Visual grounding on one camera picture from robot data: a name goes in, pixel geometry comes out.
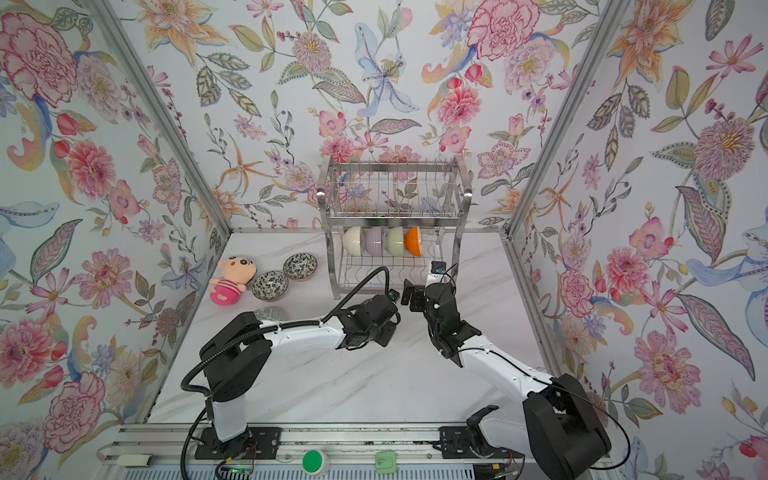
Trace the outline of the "orange white bowl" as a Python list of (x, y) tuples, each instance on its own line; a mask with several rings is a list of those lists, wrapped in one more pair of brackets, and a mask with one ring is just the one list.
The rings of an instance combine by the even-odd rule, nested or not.
[(413, 257), (422, 257), (422, 235), (419, 227), (411, 227), (404, 235), (404, 248)]

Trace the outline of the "green bowl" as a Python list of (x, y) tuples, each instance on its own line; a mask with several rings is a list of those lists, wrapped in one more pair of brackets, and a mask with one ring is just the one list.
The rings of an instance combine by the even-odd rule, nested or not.
[(392, 227), (387, 230), (385, 235), (385, 249), (390, 256), (401, 258), (405, 255), (404, 237), (404, 229), (400, 226)]

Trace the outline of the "purple bowl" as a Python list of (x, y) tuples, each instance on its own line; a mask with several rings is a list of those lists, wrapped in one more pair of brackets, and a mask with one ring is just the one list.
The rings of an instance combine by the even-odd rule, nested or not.
[(382, 256), (385, 250), (383, 228), (378, 226), (367, 228), (364, 232), (363, 244), (367, 255), (371, 257)]

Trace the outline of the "cream bowl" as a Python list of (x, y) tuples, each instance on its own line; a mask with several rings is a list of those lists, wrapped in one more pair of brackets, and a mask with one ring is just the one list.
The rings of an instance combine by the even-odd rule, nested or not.
[(360, 226), (352, 226), (345, 230), (342, 245), (346, 252), (353, 257), (363, 255), (363, 230)]

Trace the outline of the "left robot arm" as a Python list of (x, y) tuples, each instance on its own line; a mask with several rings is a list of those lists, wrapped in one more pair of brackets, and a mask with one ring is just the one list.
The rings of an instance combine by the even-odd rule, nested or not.
[(359, 350), (371, 343), (385, 347), (401, 322), (388, 296), (376, 295), (358, 305), (338, 308), (328, 317), (288, 322), (262, 321), (243, 312), (200, 350), (200, 362), (184, 377), (182, 389), (202, 374), (206, 415), (215, 438), (229, 442), (247, 429), (244, 397), (267, 362), (315, 350)]

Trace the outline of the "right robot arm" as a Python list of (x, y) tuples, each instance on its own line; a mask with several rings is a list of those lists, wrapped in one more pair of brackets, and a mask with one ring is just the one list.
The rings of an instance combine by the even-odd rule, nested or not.
[(530, 456), (551, 479), (575, 479), (610, 452), (609, 435), (579, 382), (540, 372), (499, 349), (461, 318), (452, 284), (406, 281), (401, 303), (424, 315), (430, 341), (443, 358), (508, 400), (473, 413), (461, 430), (443, 430), (443, 446), (477, 458), (502, 450)]

